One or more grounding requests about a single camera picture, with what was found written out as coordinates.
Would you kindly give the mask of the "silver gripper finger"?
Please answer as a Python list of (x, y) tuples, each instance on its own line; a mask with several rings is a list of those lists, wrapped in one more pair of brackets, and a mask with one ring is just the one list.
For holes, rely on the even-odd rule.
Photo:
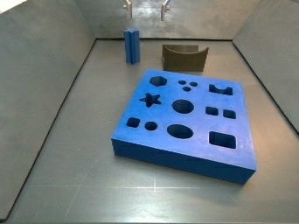
[(130, 0), (124, 0), (124, 9), (126, 11), (126, 18), (130, 20), (132, 19), (132, 1)]
[(169, 3), (172, 0), (164, 0), (161, 4), (161, 21), (164, 21), (164, 14), (169, 10)]

